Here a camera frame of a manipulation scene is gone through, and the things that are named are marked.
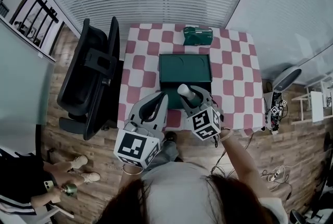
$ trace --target shoe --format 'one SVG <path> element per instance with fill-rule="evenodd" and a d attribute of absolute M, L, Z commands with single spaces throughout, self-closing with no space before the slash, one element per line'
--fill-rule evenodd
<path fill-rule="evenodd" d="M 100 175 L 96 172 L 82 173 L 80 176 L 84 178 L 84 182 L 90 182 L 91 183 L 91 182 L 100 180 Z"/>
<path fill-rule="evenodd" d="M 88 163 L 88 157 L 80 155 L 71 162 L 72 168 L 79 169 Z"/>
<path fill-rule="evenodd" d="M 173 131 L 169 131 L 164 137 L 166 141 L 177 143 L 177 134 Z"/>

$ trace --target jeans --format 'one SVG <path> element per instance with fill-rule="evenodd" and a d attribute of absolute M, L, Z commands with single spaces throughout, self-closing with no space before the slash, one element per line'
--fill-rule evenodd
<path fill-rule="evenodd" d="M 176 143 L 172 141 L 165 141 L 162 145 L 161 151 L 155 156 L 149 166 L 144 170 L 144 173 L 152 170 L 153 168 L 164 165 L 168 162 L 175 161 L 178 154 L 179 153 Z"/>

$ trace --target green case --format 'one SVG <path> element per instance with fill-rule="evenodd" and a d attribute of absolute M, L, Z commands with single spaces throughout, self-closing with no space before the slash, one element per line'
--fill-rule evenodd
<path fill-rule="evenodd" d="M 177 93 L 185 83 L 211 92 L 212 71 L 209 55 L 162 54 L 159 56 L 160 87 L 169 96 L 168 109 L 183 108 Z"/>
<path fill-rule="evenodd" d="M 184 46 L 185 45 L 211 45 L 213 41 L 212 29 L 202 29 L 198 27 L 185 27 L 184 32 Z"/>

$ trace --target striped clothing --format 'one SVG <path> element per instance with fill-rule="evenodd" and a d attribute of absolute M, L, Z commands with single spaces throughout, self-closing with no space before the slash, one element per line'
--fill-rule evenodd
<path fill-rule="evenodd" d="M 0 195 L 0 210 L 7 214 L 36 215 L 31 203 L 19 203 L 2 195 Z"/>
<path fill-rule="evenodd" d="M 43 160 L 33 154 L 17 157 L 0 149 L 0 210 L 8 214 L 36 215 L 31 198 L 47 193 L 44 181 L 49 173 L 44 171 Z"/>

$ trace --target gray shirt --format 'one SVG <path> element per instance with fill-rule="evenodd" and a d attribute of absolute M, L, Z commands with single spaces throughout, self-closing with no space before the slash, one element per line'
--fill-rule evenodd
<path fill-rule="evenodd" d="M 151 183 L 147 197 L 149 222 L 154 224 L 215 224 L 221 218 L 213 189 L 203 179 L 209 172 L 195 164 L 169 162 L 143 176 Z M 279 198 L 260 198 L 281 224 L 288 223 Z"/>

